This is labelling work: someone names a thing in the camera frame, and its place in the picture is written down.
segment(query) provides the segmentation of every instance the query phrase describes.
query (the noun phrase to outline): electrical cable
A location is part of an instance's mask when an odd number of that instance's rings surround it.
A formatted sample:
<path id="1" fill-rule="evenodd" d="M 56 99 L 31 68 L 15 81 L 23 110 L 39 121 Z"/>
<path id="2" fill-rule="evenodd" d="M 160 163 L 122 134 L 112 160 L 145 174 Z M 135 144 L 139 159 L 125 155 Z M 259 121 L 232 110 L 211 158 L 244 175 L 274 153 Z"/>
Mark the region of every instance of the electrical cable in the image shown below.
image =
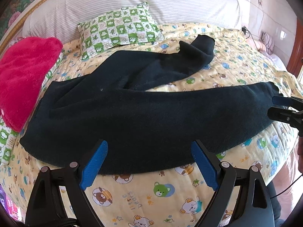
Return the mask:
<path id="1" fill-rule="evenodd" d="M 255 42 L 254 38 L 252 37 L 251 32 L 250 32 L 250 31 L 249 31 L 247 28 L 246 28 L 246 30 L 247 30 L 247 31 L 248 31 L 248 33 L 249 33 L 248 38 L 251 36 L 252 40 L 254 41 L 254 44 L 255 44 L 255 46 L 256 46 L 257 51 L 259 51 L 259 52 L 260 52 L 260 50 L 258 50 L 258 47 L 257 47 L 257 45 L 256 45 L 256 42 Z"/>
<path id="2" fill-rule="evenodd" d="M 263 22 L 263 18 L 264 18 L 264 10 L 263 10 L 263 7 L 262 7 L 262 4 L 261 5 L 261 8 L 262 8 L 262 13 L 263 13 L 263 16 L 262 16 L 262 20 L 261 20 L 261 24 L 260 24 L 260 27 L 259 27 L 259 30 L 258 30 L 258 36 L 260 37 L 260 29 L 261 29 L 261 26 L 262 26 L 262 22 Z"/>
<path id="3" fill-rule="evenodd" d="M 279 193 L 279 194 L 277 194 L 277 195 L 271 197 L 270 199 L 276 198 L 276 197 L 278 197 L 279 195 L 283 194 L 283 193 L 284 193 L 286 190 L 288 190 L 296 181 L 298 181 L 299 178 L 302 177 L 302 176 L 303 176 L 303 174 L 301 174 L 301 176 L 299 176 L 292 184 L 290 184 L 290 186 L 288 186 L 287 189 L 285 189 L 285 190 L 283 190 L 281 193 Z"/>

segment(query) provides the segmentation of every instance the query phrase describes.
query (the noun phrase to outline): painting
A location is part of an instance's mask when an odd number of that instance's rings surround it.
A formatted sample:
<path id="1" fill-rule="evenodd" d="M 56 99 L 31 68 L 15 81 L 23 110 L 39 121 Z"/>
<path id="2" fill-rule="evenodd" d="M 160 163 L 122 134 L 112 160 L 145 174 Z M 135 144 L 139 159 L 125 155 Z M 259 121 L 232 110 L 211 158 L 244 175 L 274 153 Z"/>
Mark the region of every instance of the painting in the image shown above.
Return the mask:
<path id="1" fill-rule="evenodd" d="M 0 17 L 0 40 L 18 16 L 34 0 L 12 0 Z"/>

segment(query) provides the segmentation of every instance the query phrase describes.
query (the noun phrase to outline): wall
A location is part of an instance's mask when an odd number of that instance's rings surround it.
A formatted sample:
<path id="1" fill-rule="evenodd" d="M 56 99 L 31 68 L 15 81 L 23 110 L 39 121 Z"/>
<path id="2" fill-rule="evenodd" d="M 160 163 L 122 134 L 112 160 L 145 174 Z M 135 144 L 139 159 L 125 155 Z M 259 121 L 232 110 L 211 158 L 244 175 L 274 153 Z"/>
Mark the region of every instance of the wall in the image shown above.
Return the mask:
<path id="1" fill-rule="evenodd" d="M 274 39 L 274 53 L 287 66 L 294 46 L 297 16 L 286 0 L 238 0 L 242 11 L 242 25 L 245 25 L 259 39 L 266 31 Z"/>

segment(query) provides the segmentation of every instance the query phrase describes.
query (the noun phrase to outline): green checkered pillow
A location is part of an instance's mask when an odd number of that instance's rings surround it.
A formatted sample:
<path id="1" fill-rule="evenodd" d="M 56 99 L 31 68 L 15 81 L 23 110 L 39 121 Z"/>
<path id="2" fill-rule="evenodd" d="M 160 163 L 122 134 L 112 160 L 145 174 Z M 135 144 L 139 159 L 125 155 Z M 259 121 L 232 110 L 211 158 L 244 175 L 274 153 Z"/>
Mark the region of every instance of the green checkered pillow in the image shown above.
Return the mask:
<path id="1" fill-rule="evenodd" d="M 116 45 L 164 40 L 148 9 L 145 2 L 115 9 L 80 23 L 81 59 L 91 58 Z"/>
<path id="2" fill-rule="evenodd" d="M 0 115 L 0 165 L 9 163 L 17 135 L 18 132 L 6 126 Z"/>

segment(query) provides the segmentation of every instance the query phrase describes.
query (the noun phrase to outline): dark blue cloth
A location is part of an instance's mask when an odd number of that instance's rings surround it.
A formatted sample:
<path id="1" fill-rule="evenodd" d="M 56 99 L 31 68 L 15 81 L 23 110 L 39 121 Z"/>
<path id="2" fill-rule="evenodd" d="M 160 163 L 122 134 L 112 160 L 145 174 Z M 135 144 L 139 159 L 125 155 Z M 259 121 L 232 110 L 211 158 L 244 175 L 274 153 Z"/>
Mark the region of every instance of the dark blue cloth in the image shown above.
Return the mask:
<path id="1" fill-rule="evenodd" d="M 194 162 L 191 142 L 214 153 L 245 142 L 269 126 L 279 95 L 273 83 L 189 92 L 146 92 L 186 78 L 209 64 L 214 40 L 198 36 L 180 52 L 117 51 L 93 73 L 52 82 L 20 143 L 35 158 L 65 166 L 98 139 L 108 142 L 99 173 L 164 170 Z"/>

